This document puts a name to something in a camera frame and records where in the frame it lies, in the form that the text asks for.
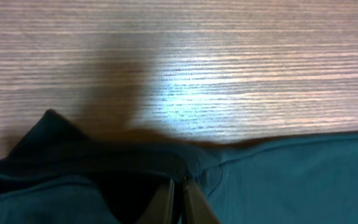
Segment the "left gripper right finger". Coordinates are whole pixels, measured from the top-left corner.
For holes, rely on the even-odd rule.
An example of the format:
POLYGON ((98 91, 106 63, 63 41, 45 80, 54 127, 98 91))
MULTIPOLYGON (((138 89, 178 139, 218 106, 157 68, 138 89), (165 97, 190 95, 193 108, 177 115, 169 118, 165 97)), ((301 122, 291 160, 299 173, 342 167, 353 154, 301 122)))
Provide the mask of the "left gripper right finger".
POLYGON ((183 184, 182 223, 186 224, 221 224, 198 184, 186 179, 183 184))

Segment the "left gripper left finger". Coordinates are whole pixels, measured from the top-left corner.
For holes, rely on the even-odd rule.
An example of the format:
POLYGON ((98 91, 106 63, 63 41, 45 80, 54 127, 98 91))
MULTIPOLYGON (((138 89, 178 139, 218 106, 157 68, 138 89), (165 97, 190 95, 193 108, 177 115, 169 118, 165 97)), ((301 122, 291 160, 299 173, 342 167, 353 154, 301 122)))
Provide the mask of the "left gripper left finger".
POLYGON ((169 180, 155 192, 147 208, 135 224, 171 224, 175 184, 169 180))

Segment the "black polo shirt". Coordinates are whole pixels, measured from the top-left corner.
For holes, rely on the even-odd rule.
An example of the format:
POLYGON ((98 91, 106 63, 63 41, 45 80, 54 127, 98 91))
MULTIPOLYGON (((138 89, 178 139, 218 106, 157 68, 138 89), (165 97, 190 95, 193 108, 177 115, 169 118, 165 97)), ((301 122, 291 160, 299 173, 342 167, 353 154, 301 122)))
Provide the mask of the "black polo shirt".
POLYGON ((54 111, 0 160, 0 223, 136 223, 156 190, 194 180, 221 223, 358 223, 358 133, 243 149, 101 142, 54 111))

